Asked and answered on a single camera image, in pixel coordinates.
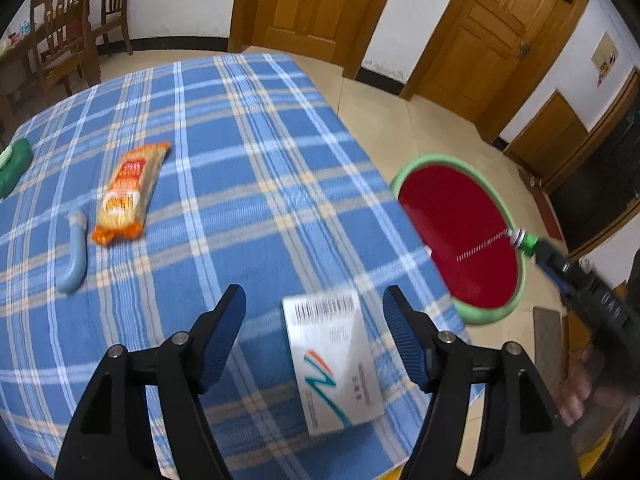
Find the person's right hand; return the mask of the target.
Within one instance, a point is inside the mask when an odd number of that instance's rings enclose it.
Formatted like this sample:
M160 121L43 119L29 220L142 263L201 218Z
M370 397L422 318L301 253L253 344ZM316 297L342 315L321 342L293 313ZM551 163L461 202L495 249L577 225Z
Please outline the person's right hand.
M574 362L570 376L555 393L556 407L567 427L574 425L582 418L589 400L617 411L629 402L630 396L623 391L613 387L594 385L594 379L586 370L591 355L591 348L582 352L580 358Z

